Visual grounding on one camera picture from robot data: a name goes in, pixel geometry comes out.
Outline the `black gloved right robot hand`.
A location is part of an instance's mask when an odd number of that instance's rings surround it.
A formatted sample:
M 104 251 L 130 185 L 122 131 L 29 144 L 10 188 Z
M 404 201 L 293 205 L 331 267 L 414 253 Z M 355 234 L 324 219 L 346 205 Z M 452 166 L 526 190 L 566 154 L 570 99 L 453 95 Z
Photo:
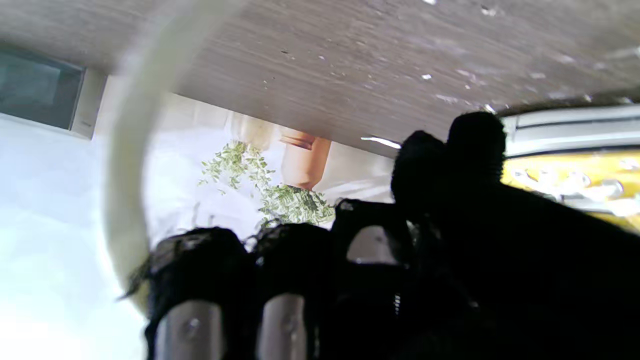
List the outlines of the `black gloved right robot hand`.
M 637 360 L 639 237 L 500 181 L 469 112 L 403 141 L 393 203 L 163 239 L 128 272 L 149 360 Z

